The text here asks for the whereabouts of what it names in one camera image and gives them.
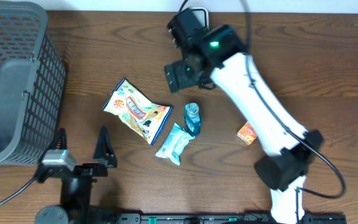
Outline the light blue wipes pack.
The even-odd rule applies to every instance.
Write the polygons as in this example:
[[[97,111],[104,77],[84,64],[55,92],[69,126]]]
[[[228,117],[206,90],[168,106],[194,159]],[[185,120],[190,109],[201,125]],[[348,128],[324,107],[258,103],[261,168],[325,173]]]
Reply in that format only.
[[[186,145],[193,139],[194,137],[192,135],[181,128],[179,124],[175,123],[155,156],[162,159],[170,159],[175,165],[179,166],[181,153],[184,151]]]

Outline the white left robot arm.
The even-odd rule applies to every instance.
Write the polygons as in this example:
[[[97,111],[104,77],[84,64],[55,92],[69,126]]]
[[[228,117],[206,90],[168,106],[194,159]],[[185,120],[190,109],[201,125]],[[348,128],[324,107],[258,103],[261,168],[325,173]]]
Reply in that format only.
[[[41,155],[34,179],[42,184],[49,178],[60,179],[60,203],[41,209],[36,223],[116,223],[113,212],[90,204],[91,190],[98,177],[108,176],[117,167],[107,128],[102,127],[96,142],[94,162],[78,165],[67,148],[65,130],[59,129]]]

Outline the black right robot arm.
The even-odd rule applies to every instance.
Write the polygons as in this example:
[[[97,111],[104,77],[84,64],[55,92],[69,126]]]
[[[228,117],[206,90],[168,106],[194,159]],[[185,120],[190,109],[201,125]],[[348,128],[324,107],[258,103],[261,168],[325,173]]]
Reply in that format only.
[[[278,223],[301,220],[305,211],[300,189],[323,143],[320,132],[307,131],[286,111],[231,26],[210,30],[185,9],[167,29],[183,56],[164,68],[170,91],[220,87],[254,128],[266,153],[254,167],[270,189],[272,218]]]

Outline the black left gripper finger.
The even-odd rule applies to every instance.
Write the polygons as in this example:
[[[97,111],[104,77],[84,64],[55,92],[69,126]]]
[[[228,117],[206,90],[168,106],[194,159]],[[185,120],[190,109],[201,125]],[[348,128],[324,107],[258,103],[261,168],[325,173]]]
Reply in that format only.
[[[97,161],[113,161],[115,155],[109,138],[107,127],[103,126],[99,133],[93,159]]]
[[[60,128],[53,139],[53,149],[64,150],[67,148],[67,135],[64,128]]]

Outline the yellow snack bag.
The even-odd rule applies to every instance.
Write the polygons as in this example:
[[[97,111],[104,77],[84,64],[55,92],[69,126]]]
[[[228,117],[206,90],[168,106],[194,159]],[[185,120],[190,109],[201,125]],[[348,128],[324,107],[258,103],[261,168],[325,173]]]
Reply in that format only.
[[[123,78],[111,92],[103,111],[118,116],[152,146],[162,132],[172,107],[151,102],[136,86]]]

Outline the blue mouthwash bottle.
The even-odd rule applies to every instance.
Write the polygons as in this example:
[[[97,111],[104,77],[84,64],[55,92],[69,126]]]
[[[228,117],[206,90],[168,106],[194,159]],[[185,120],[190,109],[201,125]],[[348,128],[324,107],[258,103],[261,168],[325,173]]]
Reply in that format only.
[[[188,103],[185,105],[184,120],[186,131],[194,137],[198,136],[201,129],[201,116],[197,103]]]

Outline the orange Kleenex tissue pack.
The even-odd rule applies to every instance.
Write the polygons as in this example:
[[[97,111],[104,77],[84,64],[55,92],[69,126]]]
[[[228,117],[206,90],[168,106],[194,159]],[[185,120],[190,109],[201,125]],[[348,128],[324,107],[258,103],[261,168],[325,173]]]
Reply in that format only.
[[[243,140],[247,145],[251,145],[257,138],[257,133],[249,122],[237,132],[237,137]]]

